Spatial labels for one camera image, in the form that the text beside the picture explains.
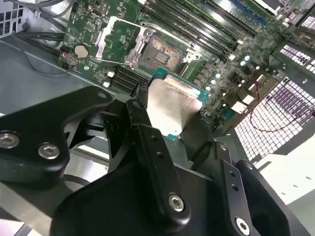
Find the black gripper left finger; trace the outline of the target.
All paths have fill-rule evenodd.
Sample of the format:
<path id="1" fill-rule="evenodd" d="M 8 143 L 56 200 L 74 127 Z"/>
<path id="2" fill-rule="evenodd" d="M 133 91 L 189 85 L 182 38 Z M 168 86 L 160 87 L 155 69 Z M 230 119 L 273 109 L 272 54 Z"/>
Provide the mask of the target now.
<path id="1" fill-rule="evenodd" d="M 110 151 L 118 161 L 108 176 L 87 187 L 94 196 L 126 193 L 119 182 L 133 180 L 153 220 L 164 228 L 182 228 L 191 209 L 158 129 L 151 126 L 137 99 L 122 102 L 98 87 L 85 87 L 5 115 L 0 119 L 0 178 L 33 188 L 57 184 L 70 160 L 69 150 L 86 141 L 89 119 L 99 115 Z"/>

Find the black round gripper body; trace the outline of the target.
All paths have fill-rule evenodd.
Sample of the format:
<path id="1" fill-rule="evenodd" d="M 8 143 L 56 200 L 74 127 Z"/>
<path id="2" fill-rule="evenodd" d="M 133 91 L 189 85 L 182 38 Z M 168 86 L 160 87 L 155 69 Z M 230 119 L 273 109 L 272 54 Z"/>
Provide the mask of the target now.
<path id="1" fill-rule="evenodd" d="M 222 201 L 207 177 L 177 167 L 182 199 L 191 207 L 181 236 L 227 236 Z M 53 236 L 165 236 L 154 198 L 135 164 L 106 174 L 67 197 L 52 220 Z"/>

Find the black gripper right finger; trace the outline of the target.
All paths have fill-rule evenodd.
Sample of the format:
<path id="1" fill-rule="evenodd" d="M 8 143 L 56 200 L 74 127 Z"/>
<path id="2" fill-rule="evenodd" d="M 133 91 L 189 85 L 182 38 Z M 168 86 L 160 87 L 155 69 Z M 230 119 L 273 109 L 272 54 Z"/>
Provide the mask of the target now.
<path id="1" fill-rule="evenodd" d="M 285 205 L 260 171 L 248 160 L 233 161 L 200 115 L 182 130 L 192 169 L 208 176 L 222 202 L 224 221 L 235 236 L 308 236 L 310 233 Z"/>

